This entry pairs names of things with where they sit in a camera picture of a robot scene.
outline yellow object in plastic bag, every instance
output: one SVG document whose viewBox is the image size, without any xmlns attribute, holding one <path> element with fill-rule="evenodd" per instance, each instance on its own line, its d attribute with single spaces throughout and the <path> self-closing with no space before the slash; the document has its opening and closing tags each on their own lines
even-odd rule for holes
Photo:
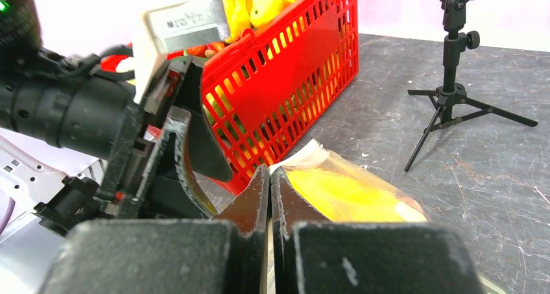
<svg viewBox="0 0 550 294">
<path fill-rule="evenodd" d="M 294 189 L 335 222 L 426 222 L 420 205 L 388 182 L 359 167 L 315 140 L 282 167 Z"/>
</svg>

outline black tripod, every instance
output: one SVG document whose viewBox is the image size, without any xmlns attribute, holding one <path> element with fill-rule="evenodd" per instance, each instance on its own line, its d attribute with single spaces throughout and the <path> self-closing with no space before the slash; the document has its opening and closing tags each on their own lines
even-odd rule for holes
<svg viewBox="0 0 550 294">
<path fill-rule="evenodd" d="M 445 37 L 443 49 L 443 66 L 445 67 L 443 86 L 435 90 L 409 90 L 409 95 L 428 96 L 435 108 L 435 114 L 428 127 L 424 129 L 422 139 L 418 142 L 411 159 L 409 159 L 409 162 L 405 166 L 406 172 L 411 169 L 414 159 L 418 156 L 428 134 L 435 130 L 446 129 L 452 125 L 486 114 L 496 114 L 530 127 L 535 127 L 538 124 L 537 121 L 468 98 L 464 86 L 455 82 L 457 78 L 457 67 L 460 63 L 460 54 L 464 52 L 466 48 L 478 48 L 480 41 L 477 31 L 471 31 L 468 34 L 459 33 L 466 24 L 466 3 L 468 1 L 470 0 L 441 0 L 441 8 L 445 11 L 443 26 L 445 31 L 449 33 Z M 453 106 L 456 104 L 468 104 L 480 109 L 480 111 L 453 118 Z"/>
</svg>

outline yellow toy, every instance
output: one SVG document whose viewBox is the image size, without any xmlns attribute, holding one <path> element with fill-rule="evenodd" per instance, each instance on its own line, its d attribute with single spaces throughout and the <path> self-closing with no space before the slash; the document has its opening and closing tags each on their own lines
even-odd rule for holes
<svg viewBox="0 0 550 294">
<path fill-rule="evenodd" d="M 245 29 L 250 28 L 252 0 L 224 0 L 231 36 L 227 43 L 234 43 Z"/>
<path fill-rule="evenodd" d="M 296 0 L 253 0 L 250 21 L 254 28 L 265 26 Z"/>
</svg>

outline black cable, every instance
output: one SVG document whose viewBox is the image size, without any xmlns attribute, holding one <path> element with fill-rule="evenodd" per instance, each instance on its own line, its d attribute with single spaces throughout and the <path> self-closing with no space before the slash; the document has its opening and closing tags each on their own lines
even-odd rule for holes
<svg viewBox="0 0 550 294">
<path fill-rule="evenodd" d="M 126 72 L 108 72 L 102 69 L 96 69 L 101 64 L 101 60 L 110 56 L 128 56 L 133 57 L 134 51 L 127 45 L 115 45 L 109 47 L 103 51 L 99 56 L 91 54 L 88 57 L 78 62 L 78 67 L 73 70 L 69 70 L 63 73 L 46 73 L 43 71 L 22 71 L 26 77 L 45 77 L 52 80 L 71 80 L 71 79 L 83 79 L 88 75 L 96 75 L 104 79 L 113 80 L 116 82 L 131 80 L 136 77 L 134 70 Z"/>
</svg>

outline screw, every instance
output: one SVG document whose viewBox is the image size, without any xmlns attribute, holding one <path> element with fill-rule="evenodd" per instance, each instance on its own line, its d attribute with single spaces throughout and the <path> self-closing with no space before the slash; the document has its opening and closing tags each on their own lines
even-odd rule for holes
<svg viewBox="0 0 550 294">
<path fill-rule="evenodd" d="M 462 10 L 462 9 L 464 8 L 464 6 L 465 6 L 464 1 L 460 0 L 460 1 L 457 2 L 457 4 L 455 5 L 455 8 L 456 8 L 457 10 Z"/>
</svg>

